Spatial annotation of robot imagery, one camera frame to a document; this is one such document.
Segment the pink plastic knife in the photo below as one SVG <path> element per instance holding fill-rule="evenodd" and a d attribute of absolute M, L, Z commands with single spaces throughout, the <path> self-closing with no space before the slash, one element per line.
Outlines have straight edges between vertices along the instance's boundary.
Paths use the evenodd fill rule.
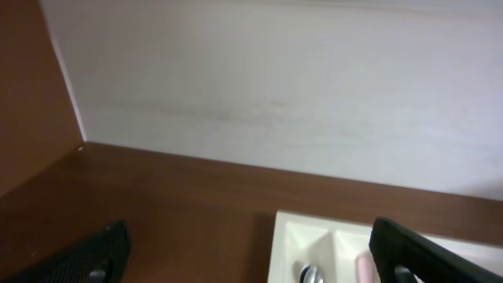
<path fill-rule="evenodd" d="M 358 283 L 375 282 L 375 264 L 370 253 L 364 252 L 356 257 L 355 272 Z"/>

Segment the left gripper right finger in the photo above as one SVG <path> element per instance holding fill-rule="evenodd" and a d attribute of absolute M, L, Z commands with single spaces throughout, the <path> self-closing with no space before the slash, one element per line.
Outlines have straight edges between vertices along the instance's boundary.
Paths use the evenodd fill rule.
<path fill-rule="evenodd" d="M 502 276 L 388 218 L 375 219 L 369 250 L 382 283 L 502 283 Z"/>

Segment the white plastic cutlery tray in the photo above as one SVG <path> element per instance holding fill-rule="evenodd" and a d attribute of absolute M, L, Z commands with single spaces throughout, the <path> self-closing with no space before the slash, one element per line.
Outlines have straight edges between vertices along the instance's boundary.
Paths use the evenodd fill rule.
<path fill-rule="evenodd" d="M 364 252 L 371 254 L 369 240 L 372 228 L 373 225 L 279 211 L 276 214 L 268 280 L 299 282 L 302 268 L 314 265 L 321 268 L 324 282 L 358 282 L 355 259 Z M 502 276 L 500 247 L 418 234 Z"/>

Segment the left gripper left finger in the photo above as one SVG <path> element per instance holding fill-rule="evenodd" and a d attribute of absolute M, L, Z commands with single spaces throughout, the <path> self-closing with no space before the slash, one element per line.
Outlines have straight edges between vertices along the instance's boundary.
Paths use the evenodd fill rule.
<path fill-rule="evenodd" d="M 127 222 L 112 222 L 1 283 L 120 283 L 131 245 Z"/>

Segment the small steel teaspoon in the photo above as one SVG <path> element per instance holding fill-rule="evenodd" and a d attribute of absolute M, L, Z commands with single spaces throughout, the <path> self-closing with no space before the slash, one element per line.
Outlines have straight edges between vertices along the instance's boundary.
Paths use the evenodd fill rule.
<path fill-rule="evenodd" d="M 299 283 L 323 283 L 324 276 L 319 266 L 306 265 L 299 275 Z"/>

